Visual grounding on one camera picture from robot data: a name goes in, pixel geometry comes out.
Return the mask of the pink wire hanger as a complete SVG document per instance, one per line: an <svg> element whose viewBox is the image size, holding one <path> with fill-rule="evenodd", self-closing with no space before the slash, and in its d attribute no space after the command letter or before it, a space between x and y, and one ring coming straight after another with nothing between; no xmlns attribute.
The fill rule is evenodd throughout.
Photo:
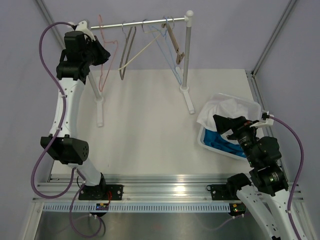
<svg viewBox="0 0 320 240"><path fill-rule="evenodd" d="M113 63L114 63L114 61L115 61L116 54L117 54L117 52L118 52L119 42L118 42L118 40L111 40L111 41L107 41L107 40L106 40L105 34L104 34L104 30L103 30L103 28L102 28L102 26L103 26L103 17L102 17L101 14L98 15L98 26L99 26L99 32L100 32L100 36L101 36L103 48L105 49L108 45L114 45L114 46L115 46L115 49L114 49L113 54L108 53L108 54L107 54L107 60L106 60L106 62L103 63L103 64L101 65L101 67L100 67L100 76L99 76L99 81L98 81L98 90L99 90L100 93L103 93L103 92L104 92L104 89L105 89L105 86L106 86L106 83L107 83L107 80L108 80L108 77L109 77L109 75L110 75L111 68L112 68ZM109 65L108 65L107 70L105 71L104 65L105 65L107 62L110 62L110 63L109 63Z"/></svg>

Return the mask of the white t shirt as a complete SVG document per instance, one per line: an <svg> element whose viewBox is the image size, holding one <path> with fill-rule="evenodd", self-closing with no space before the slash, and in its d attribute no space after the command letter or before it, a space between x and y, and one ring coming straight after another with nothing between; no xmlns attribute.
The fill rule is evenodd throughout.
<svg viewBox="0 0 320 240"><path fill-rule="evenodd" d="M261 106L255 101L215 96L203 106L196 122L207 130L217 132L214 115L232 119L245 117L247 120L255 121L260 118L260 113Z"/></svg>

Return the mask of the blue t shirt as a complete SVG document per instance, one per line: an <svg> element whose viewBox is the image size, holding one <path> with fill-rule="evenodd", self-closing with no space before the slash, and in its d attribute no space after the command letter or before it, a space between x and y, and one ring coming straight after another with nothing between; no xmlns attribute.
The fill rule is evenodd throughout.
<svg viewBox="0 0 320 240"><path fill-rule="evenodd" d="M205 129L203 142L206 146L244 158L245 154L238 143L231 143L216 131Z"/></svg>

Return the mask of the grey wooden hanger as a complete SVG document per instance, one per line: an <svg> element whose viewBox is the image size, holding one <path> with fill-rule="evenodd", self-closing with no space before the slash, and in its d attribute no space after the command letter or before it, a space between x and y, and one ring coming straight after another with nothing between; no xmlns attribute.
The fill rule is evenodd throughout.
<svg viewBox="0 0 320 240"><path fill-rule="evenodd" d="M125 65L129 62L129 57L130 57L132 46L135 40L136 32L137 32L136 26L130 27L128 33L124 32L125 43L124 43L124 47L123 47L123 51L122 51L121 59L119 63L119 68L120 68L119 76L122 81L125 78L125 73L127 68Z"/></svg>

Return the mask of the cream plastic hanger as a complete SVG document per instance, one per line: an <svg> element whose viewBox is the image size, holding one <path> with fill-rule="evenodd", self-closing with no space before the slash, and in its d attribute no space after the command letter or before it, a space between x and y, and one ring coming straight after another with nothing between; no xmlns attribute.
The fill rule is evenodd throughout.
<svg viewBox="0 0 320 240"><path fill-rule="evenodd" d="M144 48L142 48L136 55L134 55L130 60L126 61L124 65L121 65L117 70L118 71L122 71L124 70L128 65L131 64L132 61L134 61L140 54L142 54L151 44L153 44L154 42L156 42L158 40L158 38L162 35L162 31L161 30L151 30L148 33L155 33L158 32L157 36L153 37L153 40L151 40Z"/></svg>

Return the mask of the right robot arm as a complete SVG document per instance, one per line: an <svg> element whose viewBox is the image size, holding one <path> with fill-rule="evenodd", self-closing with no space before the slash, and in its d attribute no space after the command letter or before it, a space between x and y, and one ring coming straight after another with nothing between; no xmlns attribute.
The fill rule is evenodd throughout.
<svg viewBox="0 0 320 240"><path fill-rule="evenodd" d="M236 140L252 170L250 176L238 173L227 179L226 193L239 199L249 210L264 236L269 240L305 240L307 235L292 208L293 195L298 182L295 177L289 186L283 170L278 165L282 157L275 137L257 137L257 129L283 121L263 113L261 120L213 116L217 132L227 131L229 140Z"/></svg>

